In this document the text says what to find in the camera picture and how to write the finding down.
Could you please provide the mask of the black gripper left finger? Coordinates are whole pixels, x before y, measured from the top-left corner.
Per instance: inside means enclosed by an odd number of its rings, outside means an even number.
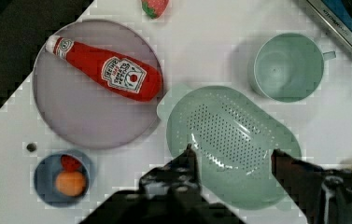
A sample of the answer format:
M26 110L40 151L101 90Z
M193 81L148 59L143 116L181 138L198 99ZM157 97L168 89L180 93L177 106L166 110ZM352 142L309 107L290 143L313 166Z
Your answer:
M148 171L138 182L138 191L148 199L167 195L172 189L201 191L199 165L192 144L187 144L180 155L164 166Z

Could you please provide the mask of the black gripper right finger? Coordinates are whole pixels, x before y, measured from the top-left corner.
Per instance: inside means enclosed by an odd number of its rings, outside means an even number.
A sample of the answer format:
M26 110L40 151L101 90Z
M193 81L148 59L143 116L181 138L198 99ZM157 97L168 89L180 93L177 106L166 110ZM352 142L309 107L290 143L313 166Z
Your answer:
M308 224L352 224L352 170L324 169L276 149L272 174Z

